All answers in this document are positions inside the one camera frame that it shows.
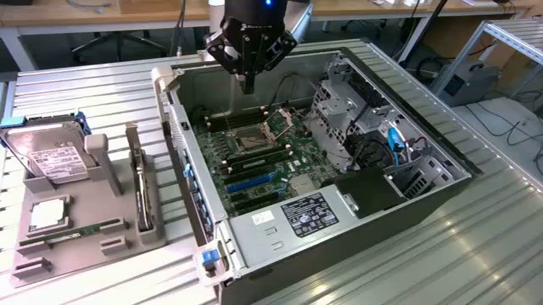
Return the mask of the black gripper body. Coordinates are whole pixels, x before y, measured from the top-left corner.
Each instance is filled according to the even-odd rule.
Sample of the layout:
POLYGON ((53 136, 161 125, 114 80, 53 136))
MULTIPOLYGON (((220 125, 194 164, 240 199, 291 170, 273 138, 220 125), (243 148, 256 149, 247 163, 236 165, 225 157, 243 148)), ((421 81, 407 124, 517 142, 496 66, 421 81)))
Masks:
POLYGON ((229 42, 241 42, 244 36, 261 34, 276 40, 285 30, 287 1, 225 1, 223 35, 229 42))

